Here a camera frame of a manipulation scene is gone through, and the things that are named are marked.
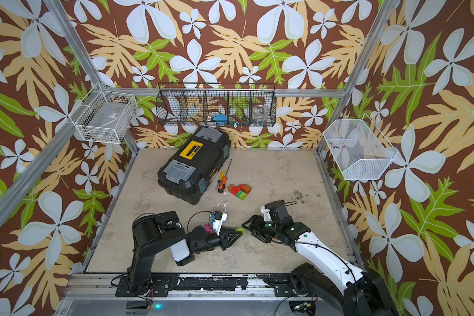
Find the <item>dark green lego brick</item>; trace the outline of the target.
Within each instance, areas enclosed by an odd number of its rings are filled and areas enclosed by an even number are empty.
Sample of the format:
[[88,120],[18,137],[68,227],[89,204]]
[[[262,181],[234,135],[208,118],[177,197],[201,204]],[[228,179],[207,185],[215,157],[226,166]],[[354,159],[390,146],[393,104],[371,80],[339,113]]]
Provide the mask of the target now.
[[241,190],[239,190],[237,193],[236,193],[236,197],[239,199],[239,200],[244,200],[246,198],[246,193],[245,192],[242,192]]

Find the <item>orange lego brick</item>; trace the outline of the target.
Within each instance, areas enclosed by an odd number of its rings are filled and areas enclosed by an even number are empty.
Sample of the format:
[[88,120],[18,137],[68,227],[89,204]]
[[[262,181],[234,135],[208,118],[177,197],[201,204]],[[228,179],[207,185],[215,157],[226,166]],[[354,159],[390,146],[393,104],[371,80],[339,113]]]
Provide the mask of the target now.
[[251,186],[247,185],[247,184],[240,184],[239,185],[239,189],[244,192],[245,194],[249,194],[252,190]]

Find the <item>red long lego brick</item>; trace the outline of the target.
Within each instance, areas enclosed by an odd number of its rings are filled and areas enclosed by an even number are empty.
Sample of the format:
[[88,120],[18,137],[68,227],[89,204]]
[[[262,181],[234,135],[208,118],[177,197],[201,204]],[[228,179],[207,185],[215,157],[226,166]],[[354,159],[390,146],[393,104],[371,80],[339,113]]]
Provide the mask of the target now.
[[233,184],[230,184],[228,185],[228,188],[227,188],[228,192],[234,196],[239,196],[240,194],[240,187],[239,186],[235,186]]

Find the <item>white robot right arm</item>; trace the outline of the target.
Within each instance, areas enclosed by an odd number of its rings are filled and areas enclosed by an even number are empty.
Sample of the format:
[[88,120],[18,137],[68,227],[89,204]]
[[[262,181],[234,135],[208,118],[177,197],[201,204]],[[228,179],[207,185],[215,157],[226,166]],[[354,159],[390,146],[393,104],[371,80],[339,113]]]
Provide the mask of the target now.
[[285,201],[264,205],[242,226],[261,242],[288,246],[308,260],[290,274],[296,295],[319,297],[342,315],[398,314],[383,277],[351,264],[324,245],[308,226],[293,220]]

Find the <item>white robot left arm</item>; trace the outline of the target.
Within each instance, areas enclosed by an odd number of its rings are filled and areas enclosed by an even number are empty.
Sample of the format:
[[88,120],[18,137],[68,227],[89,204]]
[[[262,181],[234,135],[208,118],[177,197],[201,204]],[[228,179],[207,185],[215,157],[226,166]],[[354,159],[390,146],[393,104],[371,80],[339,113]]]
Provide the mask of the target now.
[[117,297],[147,298],[154,295],[168,295],[170,275],[153,276],[151,268],[155,256],[170,250],[178,266],[187,265],[196,254],[221,248],[225,251],[241,236],[241,230],[223,227],[227,214],[217,211],[213,214],[212,230],[197,226],[187,233],[176,212],[151,214],[138,217],[132,224],[134,241],[132,264],[116,284]]

